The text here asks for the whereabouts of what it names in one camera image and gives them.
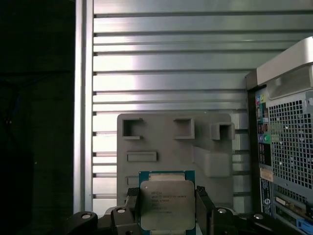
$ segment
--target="blue connector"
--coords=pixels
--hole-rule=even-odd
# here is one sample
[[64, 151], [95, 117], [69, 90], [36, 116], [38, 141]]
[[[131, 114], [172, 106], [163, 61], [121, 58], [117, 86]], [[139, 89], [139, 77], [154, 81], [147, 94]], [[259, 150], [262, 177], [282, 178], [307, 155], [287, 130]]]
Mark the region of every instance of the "blue connector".
[[297, 219], [297, 228], [308, 235], [313, 235], [313, 224], [305, 219]]

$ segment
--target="corrugated metal wall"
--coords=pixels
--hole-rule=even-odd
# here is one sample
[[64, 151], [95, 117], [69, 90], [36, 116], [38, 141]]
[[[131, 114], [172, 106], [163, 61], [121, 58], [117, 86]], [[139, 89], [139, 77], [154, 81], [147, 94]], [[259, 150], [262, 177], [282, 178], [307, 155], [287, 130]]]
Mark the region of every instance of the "corrugated metal wall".
[[93, 10], [86, 209], [102, 214], [116, 204], [118, 114], [213, 110], [230, 113], [235, 123], [234, 204], [249, 212], [244, 76], [313, 34], [312, 1], [95, 0]]

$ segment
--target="perforated metal mesh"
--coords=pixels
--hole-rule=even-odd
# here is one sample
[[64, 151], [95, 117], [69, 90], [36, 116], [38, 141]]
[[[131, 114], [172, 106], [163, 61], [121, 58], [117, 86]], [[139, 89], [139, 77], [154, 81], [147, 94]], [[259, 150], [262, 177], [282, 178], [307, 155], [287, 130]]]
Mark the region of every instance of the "perforated metal mesh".
[[279, 185], [274, 185], [274, 189], [277, 192], [280, 192], [281, 194], [286, 195], [287, 197], [290, 197], [290, 198], [292, 198], [294, 200], [297, 200], [299, 202], [302, 202], [304, 204], [307, 202], [307, 198], [306, 197], [301, 196], [300, 194], [295, 193], [293, 191], [290, 191], [289, 189], [283, 188], [283, 187], [281, 187]]
[[273, 173], [284, 180], [313, 188], [311, 114], [303, 101], [269, 107]]

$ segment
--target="vertical metal frame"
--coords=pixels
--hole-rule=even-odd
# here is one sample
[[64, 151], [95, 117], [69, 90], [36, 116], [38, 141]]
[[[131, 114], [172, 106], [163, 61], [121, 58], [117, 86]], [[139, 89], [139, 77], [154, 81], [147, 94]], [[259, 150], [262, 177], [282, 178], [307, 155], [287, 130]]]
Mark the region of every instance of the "vertical metal frame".
[[261, 195], [255, 93], [261, 88], [257, 86], [256, 70], [253, 70], [246, 76], [246, 89], [250, 142], [252, 211], [257, 212], [261, 211]]
[[74, 213], [92, 210], [93, 0], [76, 1]]

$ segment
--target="screw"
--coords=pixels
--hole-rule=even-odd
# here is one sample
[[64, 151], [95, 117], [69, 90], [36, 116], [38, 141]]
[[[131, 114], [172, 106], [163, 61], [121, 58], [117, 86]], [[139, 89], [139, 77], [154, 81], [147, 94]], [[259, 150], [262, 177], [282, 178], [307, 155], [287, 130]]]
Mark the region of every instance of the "screw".
[[84, 214], [84, 215], [82, 216], [83, 219], [89, 219], [90, 217], [91, 217], [90, 214]]
[[225, 209], [223, 209], [223, 208], [218, 209], [217, 211], [218, 211], [219, 213], [221, 213], [221, 214], [225, 214], [225, 213], [226, 213], [226, 210], [225, 210]]
[[124, 213], [125, 210], [123, 208], [117, 210], [118, 213]]
[[263, 216], [261, 214], [255, 214], [254, 218], [256, 218], [256, 219], [263, 219]]

